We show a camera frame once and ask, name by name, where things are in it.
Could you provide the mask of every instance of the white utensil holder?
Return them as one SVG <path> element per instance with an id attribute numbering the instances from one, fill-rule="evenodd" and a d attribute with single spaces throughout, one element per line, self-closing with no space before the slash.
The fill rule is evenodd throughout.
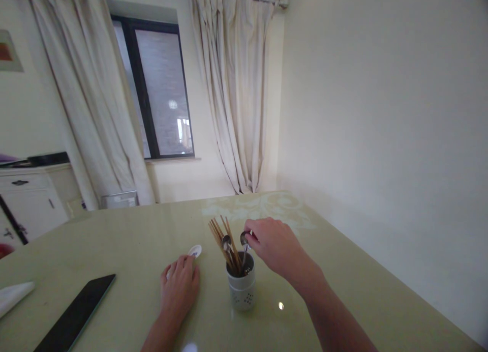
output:
<path id="1" fill-rule="evenodd" d="M 242 259 L 244 252 L 239 252 Z M 256 302 L 256 274 L 254 273 L 254 258 L 249 253 L 246 254 L 246 264 L 244 268 L 249 267 L 250 271 L 244 277 L 234 277 L 229 272 L 229 266 L 226 264 L 227 278 L 229 279 L 230 301 L 234 309 L 246 311 L 251 309 Z"/>

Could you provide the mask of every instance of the white napkin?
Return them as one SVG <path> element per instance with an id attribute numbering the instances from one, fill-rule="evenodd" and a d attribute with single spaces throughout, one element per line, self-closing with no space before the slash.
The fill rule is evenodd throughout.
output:
<path id="1" fill-rule="evenodd" d="M 35 287 L 36 285 L 33 282 L 26 282 L 2 288 L 0 290 L 0 318 L 27 296 Z"/>

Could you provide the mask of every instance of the glass table top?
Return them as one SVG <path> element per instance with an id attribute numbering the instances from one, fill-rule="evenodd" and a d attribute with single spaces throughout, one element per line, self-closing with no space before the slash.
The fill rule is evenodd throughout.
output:
<path id="1" fill-rule="evenodd" d="M 0 288 L 36 289 L 0 319 L 0 350 L 32 351 L 91 279 L 116 273 L 73 351 L 140 350 L 159 313 L 159 276 L 196 245 L 200 292 L 175 350 L 321 350 L 305 303 L 255 259 L 256 304 L 235 311 L 224 258 L 208 228 L 227 216 L 235 239 L 247 218 L 286 222 L 379 350 L 482 350 L 290 192 L 87 212 L 0 260 Z"/>

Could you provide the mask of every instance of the cabinet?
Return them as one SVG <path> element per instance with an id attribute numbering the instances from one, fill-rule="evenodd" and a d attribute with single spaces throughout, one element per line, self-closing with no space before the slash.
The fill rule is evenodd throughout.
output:
<path id="1" fill-rule="evenodd" d="M 81 208 L 73 207 L 81 206 L 81 196 L 70 164 L 0 169 L 0 194 L 19 226 L 25 229 L 23 233 L 28 242 L 81 211 Z M 22 244 L 3 213 L 1 221 L 0 229 L 7 235 L 0 239 L 0 243 L 14 248 Z"/>

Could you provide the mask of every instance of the white curtain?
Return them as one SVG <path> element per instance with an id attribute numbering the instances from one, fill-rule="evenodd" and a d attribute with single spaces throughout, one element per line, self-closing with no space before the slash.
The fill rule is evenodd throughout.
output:
<path id="1" fill-rule="evenodd" d="M 255 193 L 265 145 L 266 32 L 275 5 L 190 0 L 190 8 L 225 171 L 236 193 Z"/>
<path id="2" fill-rule="evenodd" d="M 98 208 L 101 196 L 132 190 L 140 204 L 155 203 L 106 1 L 19 1 L 23 12 L 30 8 L 35 16 L 64 108 L 62 131 L 71 132 L 67 152 L 88 209 Z"/>

